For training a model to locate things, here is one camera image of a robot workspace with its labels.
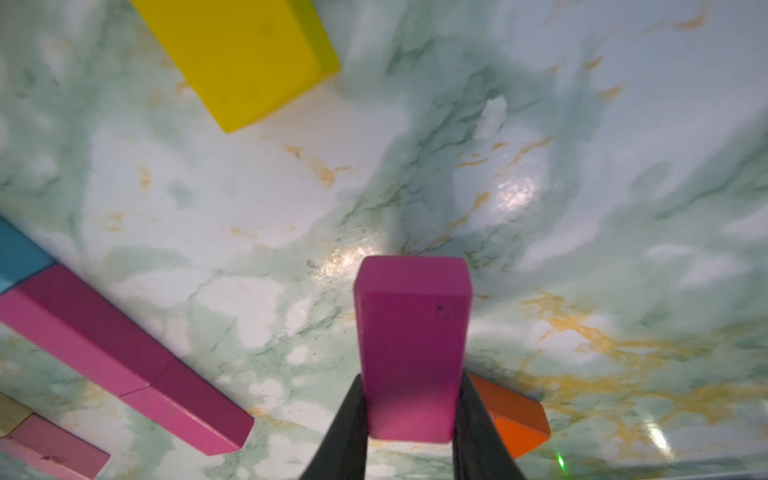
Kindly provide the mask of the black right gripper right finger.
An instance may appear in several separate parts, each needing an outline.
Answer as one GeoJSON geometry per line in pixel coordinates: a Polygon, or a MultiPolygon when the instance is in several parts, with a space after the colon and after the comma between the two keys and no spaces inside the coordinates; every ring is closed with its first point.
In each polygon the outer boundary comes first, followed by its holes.
{"type": "Polygon", "coordinates": [[[468,373],[462,372],[452,440],[456,480],[525,480],[468,373]]]}

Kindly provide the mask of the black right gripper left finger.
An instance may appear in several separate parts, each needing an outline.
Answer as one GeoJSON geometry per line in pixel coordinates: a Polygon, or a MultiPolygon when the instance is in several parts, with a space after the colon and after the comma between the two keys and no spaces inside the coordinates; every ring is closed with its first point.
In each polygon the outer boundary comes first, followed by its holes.
{"type": "Polygon", "coordinates": [[[300,480],[363,480],[368,449],[367,405],[358,374],[300,480]]]}

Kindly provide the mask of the orange block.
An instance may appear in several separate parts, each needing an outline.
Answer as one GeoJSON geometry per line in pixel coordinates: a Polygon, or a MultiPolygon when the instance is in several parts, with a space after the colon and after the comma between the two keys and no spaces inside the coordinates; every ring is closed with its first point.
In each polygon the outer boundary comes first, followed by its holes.
{"type": "Polygon", "coordinates": [[[513,459],[530,453],[551,438],[543,405],[523,394],[469,374],[502,442],[513,459]]]}

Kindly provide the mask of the magenta block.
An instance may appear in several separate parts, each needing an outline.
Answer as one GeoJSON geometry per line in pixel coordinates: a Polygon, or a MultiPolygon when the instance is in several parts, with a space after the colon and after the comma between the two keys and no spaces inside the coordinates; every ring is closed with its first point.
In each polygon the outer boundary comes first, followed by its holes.
{"type": "Polygon", "coordinates": [[[372,438],[450,442],[472,299],[461,258],[362,261],[354,303],[372,438]]]}
{"type": "Polygon", "coordinates": [[[61,264],[2,294],[1,321],[114,396],[150,386],[177,362],[167,348],[61,264]]]}
{"type": "Polygon", "coordinates": [[[120,399],[207,456],[240,450],[254,425],[248,412],[179,360],[120,399]]]}

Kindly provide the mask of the pink block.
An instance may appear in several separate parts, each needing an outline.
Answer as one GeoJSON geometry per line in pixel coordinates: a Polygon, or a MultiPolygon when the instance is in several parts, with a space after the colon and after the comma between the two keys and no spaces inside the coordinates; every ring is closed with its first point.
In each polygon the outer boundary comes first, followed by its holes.
{"type": "Polygon", "coordinates": [[[95,479],[107,452],[32,414],[1,438],[1,451],[56,479],[95,479]]]}

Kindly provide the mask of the small light blue block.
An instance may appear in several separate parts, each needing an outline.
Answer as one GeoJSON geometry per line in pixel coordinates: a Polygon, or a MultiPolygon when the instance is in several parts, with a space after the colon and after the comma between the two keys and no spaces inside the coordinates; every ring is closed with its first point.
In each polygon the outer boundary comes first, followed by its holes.
{"type": "Polygon", "coordinates": [[[0,221],[0,292],[54,265],[56,260],[18,231],[7,220],[0,221]]]}

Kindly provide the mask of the yellow block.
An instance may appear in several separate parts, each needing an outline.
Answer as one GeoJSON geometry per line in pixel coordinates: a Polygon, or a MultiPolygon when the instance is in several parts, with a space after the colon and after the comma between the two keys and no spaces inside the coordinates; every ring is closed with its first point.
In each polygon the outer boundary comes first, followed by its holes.
{"type": "Polygon", "coordinates": [[[341,69],[310,1],[133,6],[226,133],[267,117],[341,69]]]}

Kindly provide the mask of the natural wood block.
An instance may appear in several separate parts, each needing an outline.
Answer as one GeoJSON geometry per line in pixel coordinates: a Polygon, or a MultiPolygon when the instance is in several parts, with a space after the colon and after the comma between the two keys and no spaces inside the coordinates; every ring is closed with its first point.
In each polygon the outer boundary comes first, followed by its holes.
{"type": "Polygon", "coordinates": [[[33,411],[14,399],[0,394],[0,437],[4,437],[21,425],[33,411]]]}

